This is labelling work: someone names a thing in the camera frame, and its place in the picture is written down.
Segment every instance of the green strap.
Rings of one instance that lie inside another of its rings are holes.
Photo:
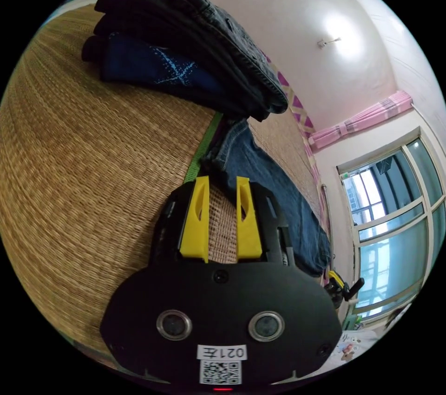
[[[214,117],[212,118],[212,121],[210,122],[209,127],[207,128],[203,136],[203,139],[201,140],[200,145],[198,146],[198,149],[195,152],[192,161],[190,162],[183,183],[187,183],[188,181],[194,181],[197,178],[197,175],[200,172],[200,159],[206,154],[210,142],[212,141],[212,138],[214,137],[215,132],[218,128],[218,125],[222,120],[222,117],[223,114],[216,112]]]

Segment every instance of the pink patterned cloth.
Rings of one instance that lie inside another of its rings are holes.
[[[398,91],[336,126],[314,132],[309,140],[312,148],[321,149],[345,135],[376,126],[411,108],[412,98],[406,92]]]

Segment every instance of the window frame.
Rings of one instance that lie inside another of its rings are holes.
[[[440,198],[433,204],[430,205],[429,201],[429,195],[427,193],[427,188],[424,183],[423,177],[421,175],[420,169],[418,168],[411,152],[409,151],[407,145],[414,142],[415,140],[419,139],[424,147],[426,148],[426,151],[428,155],[430,156],[432,163],[435,167],[435,170],[437,172],[437,176],[441,185],[442,189],[442,195]],[[411,202],[410,204],[406,205],[402,209],[399,209],[397,211],[394,211],[384,217],[381,217],[379,219],[372,220],[371,222],[368,222],[363,225],[354,225],[353,220],[353,214],[351,211],[351,207],[349,205],[348,195],[345,189],[345,186],[343,184],[343,179],[345,178],[344,175],[347,172],[359,170],[363,167],[366,167],[367,165],[373,163],[374,161],[380,160],[384,156],[391,155],[393,152],[396,152],[398,150],[402,150],[404,155],[406,156],[409,165],[411,166],[413,173],[415,175],[415,179],[418,182],[420,191],[421,191],[421,197],[417,198],[415,201]],[[376,243],[380,240],[385,240],[390,237],[393,237],[406,229],[411,228],[412,226],[416,225],[423,219],[427,219],[427,235],[428,235],[428,245],[427,245],[427,258],[426,258],[426,265],[425,270],[423,274],[423,278],[414,283],[409,288],[405,289],[404,291],[398,293],[397,295],[394,295],[391,298],[384,299],[381,302],[367,305],[365,307],[356,308],[356,304],[359,302],[357,298],[350,300],[348,302],[348,310],[347,310],[347,317],[351,315],[360,315],[362,313],[367,313],[375,308],[379,308],[382,306],[385,306],[389,303],[392,303],[393,301],[397,301],[398,299],[404,297],[405,294],[410,295],[411,292],[419,286],[418,290],[415,294],[409,296],[406,300],[402,301],[397,306],[393,307],[391,310],[383,311],[381,313],[378,313],[376,315],[372,315],[364,319],[362,322],[364,325],[366,325],[368,328],[372,328],[374,325],[379,324],[384,319],[386,319],[390,312],[393,310],[400,308],[402,306],[405,306],[406,304],[410,303],[419,293],[420,289],[423,287],[424,283],[426,282],[429,273],[432,268],[432,258],[433,258],[433,248],[434,248],[434,226],[433,226],[433,212],[443,203],[446,202],[446,176],[443,169],[439,166],[440,161],[439,157],[431,144],[428,135],[424,132],[424,130],[421,127],[418,127],[417,130],[413,130],[410,133],[406,134],[404,137],[400,138],[399,140],[396,140],[395,142],[387,145],[384,148],[381,148],[377,151],[370,152],[366,155],[363,155],[361,158],[358,158],[355,161],[351,161],[346,163],[345,165],[337,166],[336,169],[339,174],[339,178],[342,184],[343,191],[342,194],[344,196],[344,203],[347,205],[348,213],[350,215],[350,223],[351,223],[351,229],[353,234],[353,249],[354,249],[354,281],[357,281],[360,278],[360,271],[361,271],[361,253],[360,248],[362,246],[370,245],[372,243]],[[405,224],[404,226],[400,227],[399,229],[390,231],[388,233],[382,234],[380,236],[375,236],[373,238],[367,239],[366,241],[359,241],[359,231],[362,231],[363,229],[367,229],[368,227],[376,226],[377,224],[384,223],[386,221],[389,221],[390,219],[393,219],[394,217],[397,217],[398,215],[401,215],[408,210],[414,208],[415,206],[419,205],[420,203],[423,204],[423,214],[417,216],[414,220],[411,222]]]

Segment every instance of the camera lens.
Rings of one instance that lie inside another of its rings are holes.
[[[256,322],[254,329],[259,336],[268,338],[277,333],[279,330],[279,323],[277,322],[277,319],[272,316],[264,316]]]
[[[157,329],[164,338],[181,341],[189,336],[192,322],[181,311],[167,310],[158,316]]]
[[[186,330],[186,322],[178,315],[167,315],[163,319],[163,329],[170,336],[180,336]]]
[[[285,329],[283,318],[275,311],[257,313],[249,322],[248,331],[252,338],[260,342],[277,339]]]

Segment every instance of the folded jeans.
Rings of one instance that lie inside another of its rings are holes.
[[[323,274],[330,262],[327,234],[285,171],[256,145],[246,120],[234,122],[202,159],[202,167],[234,205],[237,176],[272,191],[287,217],[296,265],[311,276]]]

